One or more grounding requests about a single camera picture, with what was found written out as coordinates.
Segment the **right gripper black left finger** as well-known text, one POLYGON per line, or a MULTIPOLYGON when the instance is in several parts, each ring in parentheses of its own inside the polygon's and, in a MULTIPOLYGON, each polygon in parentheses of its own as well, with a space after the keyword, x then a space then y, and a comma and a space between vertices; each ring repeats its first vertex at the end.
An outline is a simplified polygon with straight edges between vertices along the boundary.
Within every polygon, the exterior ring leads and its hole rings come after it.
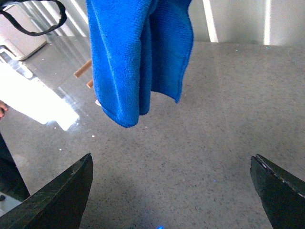
POLYGON ((2 229, 78 229, 93 179, 90 153, 0 218, 2 229))

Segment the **person hand at edge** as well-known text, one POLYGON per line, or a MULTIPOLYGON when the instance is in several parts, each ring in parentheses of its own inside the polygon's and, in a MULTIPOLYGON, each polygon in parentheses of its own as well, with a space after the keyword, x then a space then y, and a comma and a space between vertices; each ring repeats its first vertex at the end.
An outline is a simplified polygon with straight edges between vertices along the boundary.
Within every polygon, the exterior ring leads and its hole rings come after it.
POLYGON ((5 116, 8 109, 9 109, 8 105, 2 100, 0 100, 0 120, 5 116))

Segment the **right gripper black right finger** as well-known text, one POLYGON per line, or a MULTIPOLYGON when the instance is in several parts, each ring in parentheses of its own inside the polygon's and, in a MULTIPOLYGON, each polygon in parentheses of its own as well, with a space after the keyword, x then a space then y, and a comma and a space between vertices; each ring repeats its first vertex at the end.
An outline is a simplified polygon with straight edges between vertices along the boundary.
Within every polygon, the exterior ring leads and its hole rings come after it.
POLYGON ((305 227, 305 182, 262 155, 251 157, 250 174, 274 229, 305 227))

